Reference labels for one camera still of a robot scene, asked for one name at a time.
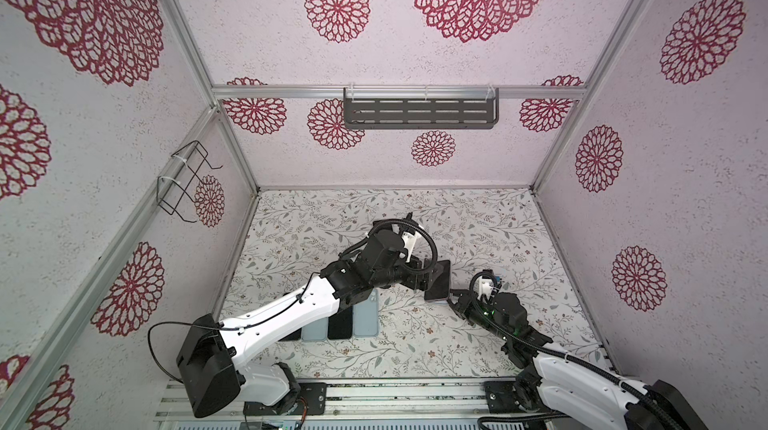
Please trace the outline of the light blue phone case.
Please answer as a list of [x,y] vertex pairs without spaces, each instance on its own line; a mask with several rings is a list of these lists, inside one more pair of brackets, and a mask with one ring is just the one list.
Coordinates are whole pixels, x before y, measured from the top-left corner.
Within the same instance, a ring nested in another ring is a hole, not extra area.
[[368,298],[353,307],[353,336],[376,337],[379,333],[379,295],[373,289]]
[[313,321],[302,328],[301,339],[304,342],[325,341],[328,337],[328,318]]

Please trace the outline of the black phone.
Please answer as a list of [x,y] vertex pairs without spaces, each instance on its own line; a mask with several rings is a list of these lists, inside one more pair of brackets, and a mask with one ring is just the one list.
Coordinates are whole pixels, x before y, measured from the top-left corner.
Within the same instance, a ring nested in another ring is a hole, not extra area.
[[429,287],[424,291],[425,302],[444,301],[451,290],[451,262],[439,260],[429,276]]
[[330,341],[348,340],[353,336],[354,309],[346,308],[328,319],[327,338]]

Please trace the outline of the black phone removed from case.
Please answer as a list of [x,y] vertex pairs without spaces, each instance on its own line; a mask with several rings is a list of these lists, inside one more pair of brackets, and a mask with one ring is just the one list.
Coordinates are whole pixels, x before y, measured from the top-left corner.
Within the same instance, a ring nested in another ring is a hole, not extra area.
[[303,333],[303,329],[299,328],[299,329],[289,333],[285,337],[281,338],[280,341],[281,342],[299,341],[299,340],[302,339],[302,333]]

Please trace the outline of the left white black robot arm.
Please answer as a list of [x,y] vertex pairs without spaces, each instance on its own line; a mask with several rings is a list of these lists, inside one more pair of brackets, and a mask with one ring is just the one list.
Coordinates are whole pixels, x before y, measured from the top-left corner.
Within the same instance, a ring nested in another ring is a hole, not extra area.
[[212,416],[239,395],[276,415],[293,410],[301,386],[289,366],[258,365],[255,357],[313,322],[367,300],[377,288],[427,291],[449,270],[423,229],[395,232],[381,224],[300,289],[237,317],[196,319],[176,358],[193,415]]

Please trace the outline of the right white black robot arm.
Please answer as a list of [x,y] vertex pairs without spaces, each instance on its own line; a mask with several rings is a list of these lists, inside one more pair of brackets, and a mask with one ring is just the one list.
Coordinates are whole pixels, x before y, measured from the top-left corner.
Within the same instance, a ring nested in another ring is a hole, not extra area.
[[517,295],[454,293],[454,313],[504,340],[502,351],[520,373],[513,400],[539,419],[571,418],[590,429],[705,429],[682,393],[666,381],[647,384],[566,352],[529,324]]

